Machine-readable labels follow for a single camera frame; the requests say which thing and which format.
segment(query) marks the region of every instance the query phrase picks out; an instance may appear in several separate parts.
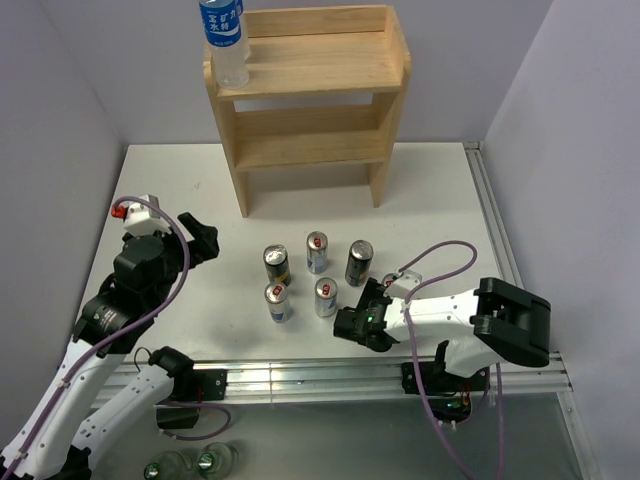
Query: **red object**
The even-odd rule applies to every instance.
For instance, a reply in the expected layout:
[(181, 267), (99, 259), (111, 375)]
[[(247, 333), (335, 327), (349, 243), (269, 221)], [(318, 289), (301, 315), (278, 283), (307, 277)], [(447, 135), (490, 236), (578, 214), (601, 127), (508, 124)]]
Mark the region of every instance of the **red object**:
[(127, 218), (127, 207), (124, 207), (122, 205), (118, 207), (116, 206), (111, 207), (111, 216), (113, 218), (120, 218), (124, 220), (125, 218)]

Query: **black wire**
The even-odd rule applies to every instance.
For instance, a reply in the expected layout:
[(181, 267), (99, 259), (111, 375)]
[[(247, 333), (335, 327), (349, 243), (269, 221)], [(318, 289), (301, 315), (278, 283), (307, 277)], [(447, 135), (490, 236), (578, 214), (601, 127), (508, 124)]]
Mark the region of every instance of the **black wire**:
[(149, 357), (151, 357), (151, 351), (147, 347), (140, 347), (136, 349), (136, 353), (133, 354), (133, 364), (136, 366), (138, 371), (140, 371), (140, 367), (138, 366), (138, 352), (140, 352), (140, 350), (146, 350), (146, 352), (149, 354)]

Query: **black can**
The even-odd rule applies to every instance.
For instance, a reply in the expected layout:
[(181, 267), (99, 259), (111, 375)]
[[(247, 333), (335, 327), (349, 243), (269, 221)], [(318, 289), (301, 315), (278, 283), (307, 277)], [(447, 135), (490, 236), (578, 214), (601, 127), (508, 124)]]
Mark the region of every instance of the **black can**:
[(352, 287), (359, 287), (367, 279), (373, 259), (373, 246), (366, 240), (357, 240), (349, 248), (347, 271), (344, 278)]
[(287, 286), (291, 283), (289, 255), (283, 245), (269, 245), (264, 249), (262, 259), (267, 269), (269, 282), (281, 282)]

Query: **green bottle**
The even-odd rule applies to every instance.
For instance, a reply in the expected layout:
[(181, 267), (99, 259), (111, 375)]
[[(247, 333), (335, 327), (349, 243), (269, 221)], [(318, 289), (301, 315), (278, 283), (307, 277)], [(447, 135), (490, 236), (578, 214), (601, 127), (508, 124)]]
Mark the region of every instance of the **green bottle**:
[(235, 448), (224, 443), (212, 443), (204, 447), (198, 457), (197, 471), (207, 480), (224, 480), (238, 459)]
[(162, 452), (149, 461), (144, 468), (145, 480), (186, 480), (189, 465), (178, 452)]

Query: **shelf board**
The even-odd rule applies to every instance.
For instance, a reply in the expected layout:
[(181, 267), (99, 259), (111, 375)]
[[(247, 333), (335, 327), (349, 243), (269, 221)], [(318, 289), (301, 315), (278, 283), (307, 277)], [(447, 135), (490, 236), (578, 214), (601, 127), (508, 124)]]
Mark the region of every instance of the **shelf board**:
[(241, 112), (236, 122), (238, 171), (385, 158), (371, 105)]
[(402, 79), (385, 32), (249, 38), (249, 83), (219, 88), (222, 101), (398, 92)]

